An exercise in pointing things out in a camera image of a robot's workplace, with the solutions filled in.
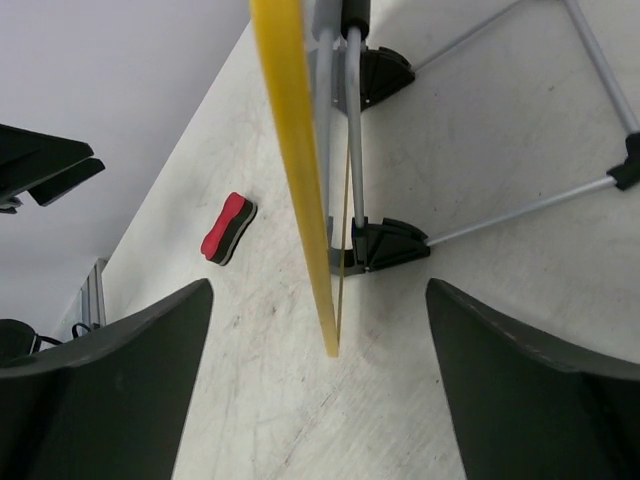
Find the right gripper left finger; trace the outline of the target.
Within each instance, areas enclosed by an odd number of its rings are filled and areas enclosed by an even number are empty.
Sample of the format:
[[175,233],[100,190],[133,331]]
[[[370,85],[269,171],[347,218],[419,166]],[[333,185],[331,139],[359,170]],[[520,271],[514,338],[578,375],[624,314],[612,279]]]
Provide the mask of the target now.
[[214,292],[196,280],[78,339],[1,366],[4,479],[169,479]]

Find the yellow framed whiteboard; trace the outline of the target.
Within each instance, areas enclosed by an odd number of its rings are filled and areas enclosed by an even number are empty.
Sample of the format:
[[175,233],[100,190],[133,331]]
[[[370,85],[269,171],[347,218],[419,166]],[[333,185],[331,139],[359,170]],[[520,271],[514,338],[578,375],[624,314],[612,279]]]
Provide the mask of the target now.
[[350,157],[339,1],[253,1],[258,56],[326,354],[340,352]]

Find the red black whiteboard eraser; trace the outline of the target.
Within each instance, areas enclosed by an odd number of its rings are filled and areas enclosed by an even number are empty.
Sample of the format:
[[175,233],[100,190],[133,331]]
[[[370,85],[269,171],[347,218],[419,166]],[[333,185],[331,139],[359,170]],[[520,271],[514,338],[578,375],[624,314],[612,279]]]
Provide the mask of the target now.
[[202,241],[200,252],[204,258],[219,266],[228,264],[257,213],[255,202],[237,192],[230,193],[213,227]]

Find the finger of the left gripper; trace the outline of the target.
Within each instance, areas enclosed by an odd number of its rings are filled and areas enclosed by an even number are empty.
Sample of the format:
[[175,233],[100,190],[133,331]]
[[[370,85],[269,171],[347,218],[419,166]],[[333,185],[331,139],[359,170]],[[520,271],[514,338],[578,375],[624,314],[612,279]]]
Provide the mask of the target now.
[[2,125],[1,199],[28,193],[88,158],[93,158],[93,149],[87,143]]
[[39,206],[48,206],[83,182],[105,170],[97,158],[88,158],[28,190]]

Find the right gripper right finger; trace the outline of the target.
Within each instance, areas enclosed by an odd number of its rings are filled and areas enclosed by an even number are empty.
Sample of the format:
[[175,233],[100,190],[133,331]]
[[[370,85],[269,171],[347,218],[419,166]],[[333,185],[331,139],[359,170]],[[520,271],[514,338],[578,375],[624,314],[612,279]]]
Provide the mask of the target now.
[[636,479],[639,366],[431,279],[426,306],[469,479]]

